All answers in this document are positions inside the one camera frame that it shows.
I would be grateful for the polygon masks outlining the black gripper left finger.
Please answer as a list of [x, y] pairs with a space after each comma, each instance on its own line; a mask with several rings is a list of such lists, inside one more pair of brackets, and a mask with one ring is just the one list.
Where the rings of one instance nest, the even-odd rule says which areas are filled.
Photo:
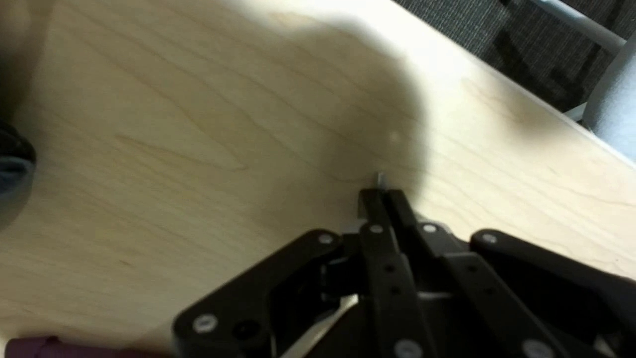
[[359, 212], [357, 232], [307, 232], [184, 309], [172, 323], [178, 358], [278, 358], [349, 295], [361, 301], [347, 327], [353, 357], [431, 358], [431, 329], [401, 251], [415, 216], [397, 190], [363, 190]]

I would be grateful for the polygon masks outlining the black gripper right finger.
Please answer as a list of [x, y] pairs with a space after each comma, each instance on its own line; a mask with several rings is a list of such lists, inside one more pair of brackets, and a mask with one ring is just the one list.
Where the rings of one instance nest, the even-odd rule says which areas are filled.
[[494, 230], [468, 244], [417, 222], [401, 192], [385, 194], [405, 232], [476, 317], [492, 358], [636, 358], [636, 283]]

